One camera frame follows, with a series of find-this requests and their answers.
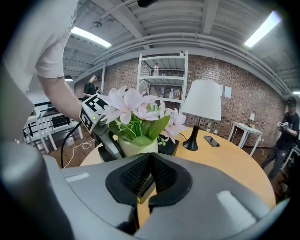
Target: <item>white t-shirt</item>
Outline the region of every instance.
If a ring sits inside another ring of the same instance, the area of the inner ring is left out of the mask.
[[[3,63],[25,93],[35,73],[44,78],[62,77],[62,57],[76,18],[78,0],[42,0],[16,29]]]

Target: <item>round wooden table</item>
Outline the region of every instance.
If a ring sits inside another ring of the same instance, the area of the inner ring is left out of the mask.
[[[191,132],[192,128],[189,127],[187,131],[182,131],[181,133],[188,139]],[[203,138],[205,135],[212,136],[220,144],[220,147],[211,147]],[[258,163],[241,148],[224,138],[201,130],[199,130],[197,136],[197,145],[199,147],[197,151],[189,151],[183,147],[182,143],[185,141],[183,136],[178,135],[176,139],[179,141],[176,157],[215,167],[252,190],[271,209],[276,206],[274,191],[267,175]],[[98,150],[95,148],[85,158],[81,166],[102,162]],[[138,205],[138,217],[141,226],[149,217],[148,201]]]

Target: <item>wooden floor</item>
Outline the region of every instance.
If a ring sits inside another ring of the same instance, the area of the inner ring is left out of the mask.
[[[41,151],[42,154],[54,157],[56,159],[58,165],[61,166],[61,164],[60,164],[60,149],[61,149],[62,142],[63,142],[64,138],[66,137],[66,135],[69,133],[69,131],[70,130],[68,129],[68,130],[61,131],[59,133],[55,133],[52,135],[54,142],[56,144],[56,147],[57,147],[57,151],[54,151],[53,146],[51,145],[49,140],[46,141],[46,145],[50,151],[48,154],[46,153],[43,145],[41,144],[41,141],[35,141],[35,146],[38,147],[38,149]],[[83,134],[83,139],[80,139],[79,132],[78,132],[78,130],[76,130],[67,139],[65,146],[64,146],[64,151],[63,151],[64,166],[66,166],[68,164],[68,162],[70,161],[70,159],[73,155],[74,147],[78,146],[79,144],[82,144],[82,143],[92,140],[89,132],[83,127],[82,127],[82,134]],[[95,142],[92,141],[90,143],[91,143],[91,147],[89,147],[86,150],[84,150],[82,148],[82,145],[74,149],[74,157],[72,158],[72,161],[70,162],[68,167],[79,166],[83,162],[83,160],[88,156],[88,154],[95,148]],[[244,147],[243,150],[249,154],[252,150],[252,147]],[[252,155],[252,157],[259,165],[261,165],[264,162],[264,160],[266,159],[266,156],[268,155],[269,151],[270,151],[270,149],[262,150],[259,147],[257,147],[256,150],[254,151],[254,154]],[[267,166],[264,169],[264,171],[268,174],[270,172],[271,168],[272,168],[272,163],[269,164],[269,166]],[[277,175],[277,177],[271,181],[274,192],[276,194],[277,202],[282,200],[283,193],[282,193],[280,182],[283,179],[284,179],[284,174],[280,172]]]

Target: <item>flower pot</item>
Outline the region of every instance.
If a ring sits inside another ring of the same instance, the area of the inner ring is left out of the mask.
[[[139,147],[130,142],[126,142],[121,138],[118,138],[118,144],[123,150],[126,157],[145,152],[158,152],[158,141],[157,138],[153,141],[152,144],[146,147]]]

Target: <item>fluorescent light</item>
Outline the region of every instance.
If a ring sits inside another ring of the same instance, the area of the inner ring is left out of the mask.
[[[268,32],[271,31],[279,22],[281,18],[273,11],[266,21],[256,30],[256,32],[245,42],[248,47],[253,47],[259,40],[261,40]]]
[[[84,38],[88,38],[89,40],[92,40],[92,41],[94,41],[94,42],[96,42],[96,43],[99,43],[99,44],[103,45],[104,47],[110,47],[110,46],[111,46],[110,43],[106,42],[106,41],[103,40],[102,38],[99,38],[99,37],[97,37],[96,35],[91,34],[90,32],[87,32],[87,31],[85,31],[85,30],[82,30],[82,29],[80,29],[80,28],[78,28],[78,27],[74,27],[74,28],[71,30],[71,32],[74,33],[74,34],[77,34],[77,35],[79,35],[79,36],[82,36],[82,37],[84,37]]]

